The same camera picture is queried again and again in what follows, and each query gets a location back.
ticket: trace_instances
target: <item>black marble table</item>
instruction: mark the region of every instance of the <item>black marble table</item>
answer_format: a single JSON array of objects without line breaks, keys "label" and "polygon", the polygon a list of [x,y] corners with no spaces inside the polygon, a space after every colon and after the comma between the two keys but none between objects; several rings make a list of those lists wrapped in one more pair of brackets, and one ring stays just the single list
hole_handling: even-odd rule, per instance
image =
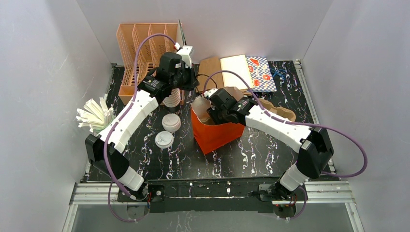
[{"label": "black marble table", "polygon": [[[270,61],[273,74],[277,69],[285,69],[286,80],[274,77],[277,92],[264,98],[274,106],[282,106],[296,114],[297,122],[313,123],[305,95],[292,61]],[[115,67],[107,105],[119,113],[124,104],[118,97],[124,67]],[[130,165],[145,179],[200,179],[224,177],[281,176],[297,159],[297,154],[283,142],[245,127],[240,139],[236,139],[215,151],[203,154],[196,143],[190,121],[190,103],[194,92],[186,92],[185,104],[177,114],[182,126],[174,133],[174,143],[168,149],[155,145],[155,136],[163,131],[162,117],[169,112],[160,106],[131,137],[125,149],[125,157]],[[85,179],[88,182],[108,182],[106,176],[94,167]]]}]

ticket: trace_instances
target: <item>orange paper bag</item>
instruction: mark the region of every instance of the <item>orange paper bag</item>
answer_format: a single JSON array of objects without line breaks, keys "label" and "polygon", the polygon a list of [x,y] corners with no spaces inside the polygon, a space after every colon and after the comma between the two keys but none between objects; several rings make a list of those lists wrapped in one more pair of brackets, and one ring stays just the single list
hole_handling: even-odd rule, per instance
[{"label": "orange paper bag", "polygon": [[[243,97],[243,94],[235,87],[224,87],[224,89],[237,101]],[[210,106],[207,99],[198,97],[192,103],[191,108],[193,136],[204,154],[241,137],[245,128],[242,124],[231,122],[212,125],[213,121],[206,112]]]}]

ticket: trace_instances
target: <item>cardboard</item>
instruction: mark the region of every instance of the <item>cardboard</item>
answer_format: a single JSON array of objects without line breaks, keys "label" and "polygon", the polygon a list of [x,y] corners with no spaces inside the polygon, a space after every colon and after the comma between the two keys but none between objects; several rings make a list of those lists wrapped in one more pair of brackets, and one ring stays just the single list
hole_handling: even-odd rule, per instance
[{"label": "cardboard", "polygon": [[[208,59],[201,60],[201,62],[199,63],[198,74],[205,74],[205,75],[210,76],[211,74],[217,71],[221,71],[221,70],[222,69],[220,68],[219,57],[211,57]],[[204,84],[205,84],[206,79],[207,79],[206,76],[198,76],[199,91],[204,90]],[[218,88],[223,88],[225,86],[223,84],[223,76],[221,73],[216,74],[215,76],[212,77],[212,79],[217,83]],[[216,88],[216,86],[213,81],[209,80],[208,85],[206,86],[206,89],[208,90],[212,88]]]}]

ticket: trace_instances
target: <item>white enclosure panel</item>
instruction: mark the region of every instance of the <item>white enclosure panel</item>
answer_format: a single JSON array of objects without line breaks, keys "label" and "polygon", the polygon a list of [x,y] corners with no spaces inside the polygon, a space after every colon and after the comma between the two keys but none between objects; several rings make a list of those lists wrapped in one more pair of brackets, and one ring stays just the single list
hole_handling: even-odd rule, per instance
[{"label": "white enclosure panel", "polygon": [[333,0],[77,0],[111,63],[120,23],[181,19],[193,60],[246,54],[300,59]]},{"label": "white enclosure panel", "polygon": [[[368,152],[349,179],[365,230],[409,231],[410,2],[334,1],[302,63],[321,123]],[[332,141],[338,172],[359,170],[358,149]]]},{"label": "white enclosure panel", "polygon": [[0,231],[58,232],[87,160],[76,109],[111,66],[75,0],[2,0],[0,31]]}]

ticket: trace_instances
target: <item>notebook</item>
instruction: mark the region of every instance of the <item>notebook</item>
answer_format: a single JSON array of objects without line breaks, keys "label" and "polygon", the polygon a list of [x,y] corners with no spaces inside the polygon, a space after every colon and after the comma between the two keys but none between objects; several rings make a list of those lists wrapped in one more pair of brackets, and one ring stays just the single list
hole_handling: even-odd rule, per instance
[{"label": "notebook", "polygon": [[[199,63],[199,71],[198,74],[205,74],[210,76],[211,74],[220,71],[220,59],[219,57],[211,57],[208,59],[203,59]],[[202,91],[204,89],[205,81],[208,79],[207,76],[199,75],[198,76],[198,81],[199,81],[199,86],[198,89],[199,91]],[[211,88],[223,88],[223,76],[221,73],[218,73],[212,77],[212,79],[215,81],[217,85],[213,81],[208,81],[208,84],[206,85],[206,89],[211,89]]]},{"label": "notebook", "polygon": [[246,57],[255,92],[276,92],[266,57]]},{"label": "notebook", "polygon": [[[220,67],[222,70],[229,70],[238,74],[251,88],[254,88],[245,55],[222,58],[220,59]],[[226,72],[222,73],[222,76],[224,86],[236,87],[239,90],[248,89],[237,76]]]}]

